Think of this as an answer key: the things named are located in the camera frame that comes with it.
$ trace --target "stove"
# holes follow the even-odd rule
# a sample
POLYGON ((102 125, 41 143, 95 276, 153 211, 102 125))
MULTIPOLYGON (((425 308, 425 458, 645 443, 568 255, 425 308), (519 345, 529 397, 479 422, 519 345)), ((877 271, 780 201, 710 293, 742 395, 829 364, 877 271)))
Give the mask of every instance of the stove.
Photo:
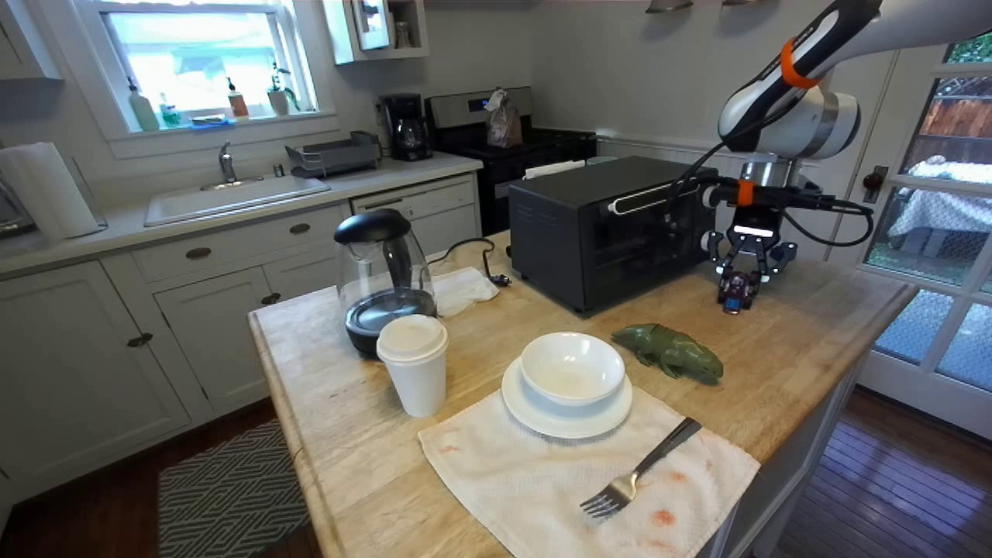
POLYGON ((486 98, 489 89, 429 96, 429 120, 438 152, 477 157, 484 165, 477 173, 477 204, 484 232, 489 235, 509 230, 509 185, 519 182, 528 169, 595 157, 598 140, 595 132, 534 128, 529 88, 509 88, 509 98, 520 116, 525 143, 510 148, 486 146, 486 98))

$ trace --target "striped rug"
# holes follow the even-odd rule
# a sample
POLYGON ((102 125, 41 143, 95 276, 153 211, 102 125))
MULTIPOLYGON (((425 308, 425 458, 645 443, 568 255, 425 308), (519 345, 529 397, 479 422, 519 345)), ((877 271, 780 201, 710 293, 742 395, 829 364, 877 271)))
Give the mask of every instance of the striped rug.
POLYGON ((246 558, 311 525, 274 422, 158 474, 160 558, 246 558))

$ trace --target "cable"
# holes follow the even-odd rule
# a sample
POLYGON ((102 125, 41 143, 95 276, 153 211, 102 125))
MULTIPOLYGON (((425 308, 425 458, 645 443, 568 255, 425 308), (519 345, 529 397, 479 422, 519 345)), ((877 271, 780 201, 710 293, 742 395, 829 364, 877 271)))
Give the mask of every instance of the cable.
MULTIPOLYGON (((772 120, 779 120, 789 105, 780 105, 779 111, 769 111, 767 118, 754 120, 750 128, 742 128, 739 132, 733 137, 722 137, 716 146, 710 146, 702 157, 693 157, 677 182, 687 179, 690 173, 698 173, 720 148, 725 148, 733 140, 739 137, 748 137, 748 132, 755 132, 762 128, 769 128, 772 120)), ((687 196, 687 192, 698 192, 702 185, 693 179, 687 179, 690 190, 682 190, 680 196, 687 196)))
POLYGON ((845 199, 836 199, 834 204, 840 207, 840 211, 834 207, 834 213, 863 213, 863 217, 864 217, 864 232, 863 232, 858 239, 849 239, 849 242, 820 239, 820 235, 815 235, 813 230, 800 226, 800 219, 795 219, 787 211, 780 211, 780 217, 783 217, 789 226, 798 226, 806 239, 813 239, 813 242, 819 242, 819 244, 829 244, 829 247, 853 247, 853 244, 863 244, 864 239, 871 239, 871 232, 875 232, 871 207, 853 204, 853 201, 845 201, 845 199))
POLYGON ((429 268, 446 262, 462 244, 486 244, 484 247, 484 273, 496 287, 509 287, 509 281, 510 281, 509 276, 492 276, 489 255, 496 250, 496 242, 489 242, 484 235, 454 242, 439 258, 431 258, 429 268))

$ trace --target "door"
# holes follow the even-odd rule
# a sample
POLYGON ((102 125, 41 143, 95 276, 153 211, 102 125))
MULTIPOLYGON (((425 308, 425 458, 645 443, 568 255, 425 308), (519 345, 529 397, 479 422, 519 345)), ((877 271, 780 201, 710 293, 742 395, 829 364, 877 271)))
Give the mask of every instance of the door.
POLYGON ((0 281, 0 479, 16 498, 187 426, 148 345, 99 263, 0 281))
POLYGON ((218 412, 271 395, 249 339, 249 312, 275 302, 264 271, 192 281, 156 298, 218 412))
POLYGON ((831 262, 858 258, 921 293, 863 384, 992 439, 992 35, 900 52, 881 105, 858 173, 888 171, 877 232, 831 262))

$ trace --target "black toaster oven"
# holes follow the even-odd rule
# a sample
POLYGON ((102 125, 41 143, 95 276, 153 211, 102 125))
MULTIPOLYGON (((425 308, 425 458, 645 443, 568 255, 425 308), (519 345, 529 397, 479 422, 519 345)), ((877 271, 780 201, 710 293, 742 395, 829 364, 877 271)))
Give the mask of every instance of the black toaster oven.
POLYGON ((616 157, 516 182, 509 224, 519 276, 588 317, 698 268, 713 207, 693 192, 650 190, 682 171, 658 157, 616 157))

